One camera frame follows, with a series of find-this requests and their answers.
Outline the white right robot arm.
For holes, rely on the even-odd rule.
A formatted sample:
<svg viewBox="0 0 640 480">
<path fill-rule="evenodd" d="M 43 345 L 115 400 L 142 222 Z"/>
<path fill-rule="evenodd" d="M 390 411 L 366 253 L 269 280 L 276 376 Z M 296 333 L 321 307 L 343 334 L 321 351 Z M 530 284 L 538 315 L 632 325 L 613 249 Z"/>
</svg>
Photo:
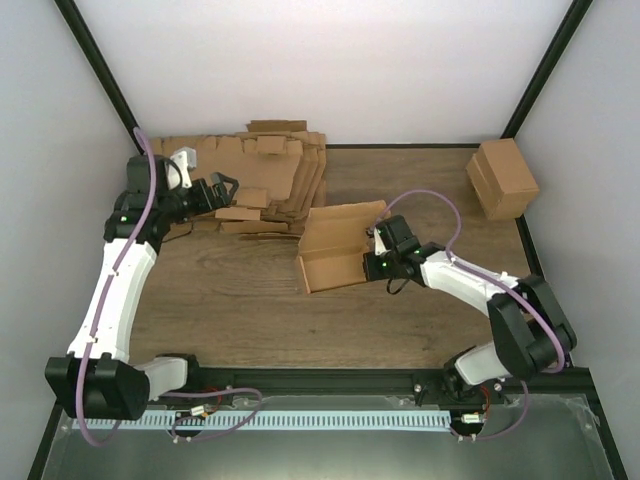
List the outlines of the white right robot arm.
<svg viewBox="0 0 640 480">
<path fill-rule="evenodd" d="M 368 235 L 373 249 L 363 256 L 367 281 L 413 282 L 444 292 L 488 319 L 491 341 L 445 364 L 443 383 L 451 400 L 468 402 L 489 380 L 529 381 L 564 367 L 577 336 L 542 277 L 492 272 L 445 246 L 423 244 L 401 215 L 378 222 Z"/>
</svg>

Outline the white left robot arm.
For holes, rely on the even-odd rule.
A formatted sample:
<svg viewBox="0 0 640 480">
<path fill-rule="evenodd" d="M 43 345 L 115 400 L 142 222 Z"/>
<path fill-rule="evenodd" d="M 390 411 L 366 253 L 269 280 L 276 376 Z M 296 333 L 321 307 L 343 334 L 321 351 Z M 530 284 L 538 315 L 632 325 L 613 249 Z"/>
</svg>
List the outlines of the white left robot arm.
<svg viewBox="0 0 640 480">
<path fill-rule="evenodd" d="M 104 227 L 103 264 L 85 319 L 63 357 L 49 358 L 45 378 L 71 418 L 137 420 L 149 401 L 171 393 L 196 402 L 204 379 L 189 354 L 130 364 L 129 345 L 140 296 L 172 225 L 232 204 L 239 183 L 214 172 L 191 177 L 182 149 L 129 159 L 127 185 Z"/>
</svg>

